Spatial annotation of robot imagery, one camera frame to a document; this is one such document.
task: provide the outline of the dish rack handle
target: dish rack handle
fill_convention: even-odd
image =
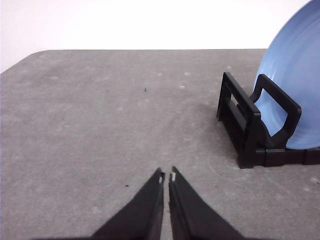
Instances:
[[[261,121],[261,131],[265,135],[260,135],[258,141],[267,148],[285,148],[288,139],[294,134],[299,119],[301,117],[301,107],[278,85],[276,85],[265,74],[260,74],[257,78],[254,90],[250,99],[255,103],[265,90],[287,113],[283,127],[273,136],[270,136],[266,125]]]

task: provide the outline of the black dish rack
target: black dish rack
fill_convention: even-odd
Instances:
[[[270,136],[254,104],[265,90],[286,112],[283,127]],[[254,91],[248,96],[230,72],[224,72],[217,119],[222,121],[238,153],[241,169],[254,166],[276,167],[286,164],[320,164],[320,147],[305,150],[287,149],[302,113],[301,107],[264,74],[258,76]]]

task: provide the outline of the concrete surface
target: concrete surface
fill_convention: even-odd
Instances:
[[[264,52],[51,50],[5,71],[1,239],[88,236],[172,165],[245,236],[320,239],[320,165],[241,170],[215,117],[223,72],[250,93]]]

